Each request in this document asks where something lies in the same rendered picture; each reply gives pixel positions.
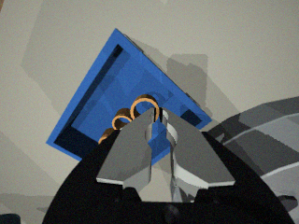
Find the bronze bushing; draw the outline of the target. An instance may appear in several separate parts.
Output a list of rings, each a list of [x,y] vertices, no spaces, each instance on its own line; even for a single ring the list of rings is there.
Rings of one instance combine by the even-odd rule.
[[[158,119],[158,117],[159,117],[159,114],[160,114],[160,112],[159,112],[159,106],[158,106],[158,103],[157,103],[156,99],[153,96],[148,95],[148,94],[141,94],[133,102],[133,104],[131,106],[131,110],[130,110],[132,119],[135,119],[138,116],[140,116],[140,114],[136,110],[135,105],[138,104],[139,102],[142,102],[142,101],[151,102],[155,106],[155,108],[156,108],[156,118],[155,118],[155,121],[156,121]]]
[[[100,140],[99,140],[99,144],[103,141],[103,140],[105,140],[111,133],[113,133],[115,130],[114,130],[114,128],[107,128],[105,131],[104,131],[104,133],[103,133],[103,135],[101,136],[101,138],[100,138]]]
[[[126,118],[130,122],[133,120],[131,117],[130,110],[131,109],[129,108],[122,108],[117,112],[114,119],[112,120],[112,127],[114,128],[114,130],[119,130],[120,128],[122,128],[123,126],[129,123],[129,122],[128,123],[122,122],[119,118]]]

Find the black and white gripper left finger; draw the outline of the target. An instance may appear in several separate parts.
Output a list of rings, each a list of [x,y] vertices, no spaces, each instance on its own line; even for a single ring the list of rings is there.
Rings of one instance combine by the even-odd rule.
[[[137,193],[151,176],[151,107],[119,130],[115,130],[71,171],[55,194],[42,224],[74,224],[93,209],[122,200],[122,191]]]

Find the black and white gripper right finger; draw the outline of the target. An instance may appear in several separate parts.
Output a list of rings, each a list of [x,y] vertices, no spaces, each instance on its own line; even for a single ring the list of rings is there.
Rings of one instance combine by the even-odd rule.
[[[199,189],[208,189],[214,203],[242,210],[263,224],[295,224],[276,194],[231,150],[167,108],[159,112],[170,141],[173,183],[183,203],[193,203]]]

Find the blue crate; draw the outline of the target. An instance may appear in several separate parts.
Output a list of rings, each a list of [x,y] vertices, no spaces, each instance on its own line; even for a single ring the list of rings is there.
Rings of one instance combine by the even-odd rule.
[[[126,51],[129,53],[127,53]],[[193,98],[158,68],[127,35],[118,29],[103,46],[61,115],[46,144],[81,161],[122,108],[141,94],[201,130],[212,121]],[[199,107],[200,106],[200,107]],[[152,124],[151,166],[170,152],[170,141],[160,117]]]

